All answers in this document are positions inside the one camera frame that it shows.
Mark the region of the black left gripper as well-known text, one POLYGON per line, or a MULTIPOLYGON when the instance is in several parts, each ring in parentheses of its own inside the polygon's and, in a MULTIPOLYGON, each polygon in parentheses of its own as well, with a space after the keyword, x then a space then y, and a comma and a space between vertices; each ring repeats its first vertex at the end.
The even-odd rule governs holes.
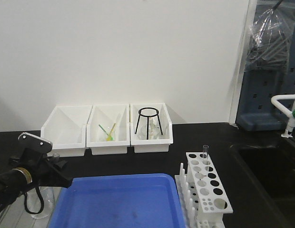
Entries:
POLYGON ((26 148, 18 156, 9 158, 9 189, 31 190, 41 186, 69 188, 73 178, 62 173, 67 163, 66 160, 55 160, 26 148))

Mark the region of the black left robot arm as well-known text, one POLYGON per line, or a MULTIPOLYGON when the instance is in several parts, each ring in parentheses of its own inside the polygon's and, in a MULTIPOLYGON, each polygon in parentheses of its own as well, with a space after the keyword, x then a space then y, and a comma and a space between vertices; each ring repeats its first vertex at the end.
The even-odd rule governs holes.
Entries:
POLYGON ((17 197, 40 186, 70 187, 73 179, 61 172, 66 164, 65 160, 54 162, 45 153, 25 149, 15 167, 0 174, 0 213, 17 197))

